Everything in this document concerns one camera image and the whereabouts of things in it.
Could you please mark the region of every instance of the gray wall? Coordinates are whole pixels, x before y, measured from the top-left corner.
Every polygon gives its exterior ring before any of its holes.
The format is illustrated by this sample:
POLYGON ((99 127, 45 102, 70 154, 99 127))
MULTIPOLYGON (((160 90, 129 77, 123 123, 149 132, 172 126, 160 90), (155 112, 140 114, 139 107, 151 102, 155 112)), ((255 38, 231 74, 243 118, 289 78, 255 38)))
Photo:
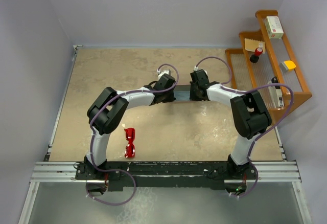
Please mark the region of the gray wall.
POLYGON ((49 142, 73 47, 49 0, 0 0, 0 222, 18 223, 49 142))
POLYGON ((236 46, 283 0, 51 0, 74 44, 236 46))
POLYGON ((299 164, 315 223, 326 223, 327 0, 284 0, 279 15, 313 94, 282 124, 281 137, 299 164))

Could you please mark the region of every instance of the beige floor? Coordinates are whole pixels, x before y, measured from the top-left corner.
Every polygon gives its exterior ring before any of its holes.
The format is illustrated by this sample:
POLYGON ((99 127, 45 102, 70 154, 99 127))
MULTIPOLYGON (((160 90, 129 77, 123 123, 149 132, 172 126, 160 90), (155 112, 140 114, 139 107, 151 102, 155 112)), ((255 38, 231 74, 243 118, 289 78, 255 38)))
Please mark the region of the beige floor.
MULTIPOLYGON (((187 84, 194 65, 206 56, 226 59, 224 49, 80 49, 50 161, 83 160, 91 137, 86 112, 105 87, 123 91, 140 88, 157 79, 155 70, 162 63, 175 65, 179 83, 187 84)), ((226 67, 217 60, 207 60, 201 67, 211 81, 228 79, 226 67)), ((224 161, 238 135, 230 108, 215 102, 137 107, 126 111, 111 135, 109 160, 125 160, 123 129, 128 127, 136 130, 136 161, 224 161)), ((258 142, 252 158, 282 160, 274 131, 258 142)))

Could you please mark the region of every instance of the glass panel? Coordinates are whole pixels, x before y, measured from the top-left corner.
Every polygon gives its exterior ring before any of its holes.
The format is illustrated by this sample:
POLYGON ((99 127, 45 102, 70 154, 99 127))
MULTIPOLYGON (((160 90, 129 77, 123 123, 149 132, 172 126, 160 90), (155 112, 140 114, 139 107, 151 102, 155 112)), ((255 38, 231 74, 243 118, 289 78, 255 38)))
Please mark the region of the glass panel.
MULTIPOLYGON (((131 192, 100 198, 118 202, 131 192)), ((138 188, 122 206, 85 195, 84 183, 41 183, 29 223, 302 223, 291 183, 259 183, 239 200, 205 188, 138 188)))

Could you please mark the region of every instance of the white box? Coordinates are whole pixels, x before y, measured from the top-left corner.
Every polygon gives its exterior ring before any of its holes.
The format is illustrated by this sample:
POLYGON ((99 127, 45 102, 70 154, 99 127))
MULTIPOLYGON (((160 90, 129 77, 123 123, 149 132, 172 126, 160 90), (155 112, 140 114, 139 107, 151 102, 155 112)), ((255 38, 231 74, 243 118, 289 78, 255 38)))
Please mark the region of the white box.
POLYGON ((282 29, 282 24, 277 16, 267 16, 265 18, 265 26, 269 38, 281 39, 284 34, 284 31, 282 29))

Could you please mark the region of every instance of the yellow sponge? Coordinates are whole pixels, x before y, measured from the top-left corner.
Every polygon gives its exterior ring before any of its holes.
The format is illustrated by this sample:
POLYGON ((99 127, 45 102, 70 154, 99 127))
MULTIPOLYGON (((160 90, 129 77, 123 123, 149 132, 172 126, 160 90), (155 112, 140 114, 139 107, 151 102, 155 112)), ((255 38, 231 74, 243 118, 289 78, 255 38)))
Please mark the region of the yellow sponge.
POLYGON ((283 72, 290 72, 296 68, 292 60, 287 60, 279 64, 283 72))

